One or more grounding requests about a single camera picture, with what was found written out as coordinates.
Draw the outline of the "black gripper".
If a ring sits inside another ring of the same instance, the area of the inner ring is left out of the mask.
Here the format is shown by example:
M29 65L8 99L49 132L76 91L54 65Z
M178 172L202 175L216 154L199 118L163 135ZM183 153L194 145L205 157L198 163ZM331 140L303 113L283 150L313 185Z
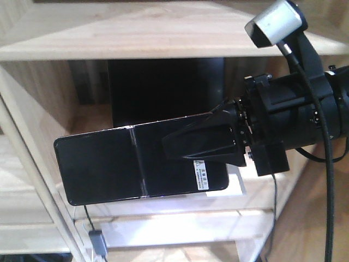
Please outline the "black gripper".
M290 169L287 150L341 137L341 88L327 73L311 79L299 73L270 80L266 75L245 79L238 108L246 116L238 135L228 124L190 125L162 139L169 159L204 160L246 166L249 147L260 176ZM220 120L237 120L237 103L225 100L210 113Z

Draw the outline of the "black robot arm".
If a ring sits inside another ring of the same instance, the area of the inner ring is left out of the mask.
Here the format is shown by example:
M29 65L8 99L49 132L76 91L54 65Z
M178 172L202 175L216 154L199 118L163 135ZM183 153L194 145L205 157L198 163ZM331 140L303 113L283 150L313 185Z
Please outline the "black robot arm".
M240 98L163 138L167 157L245 166L249 148L264 176L289 170L287 150L321 142L322 118L331 139L348 136L348 67L324 71L302 31L283 42L289 75L246 77Z

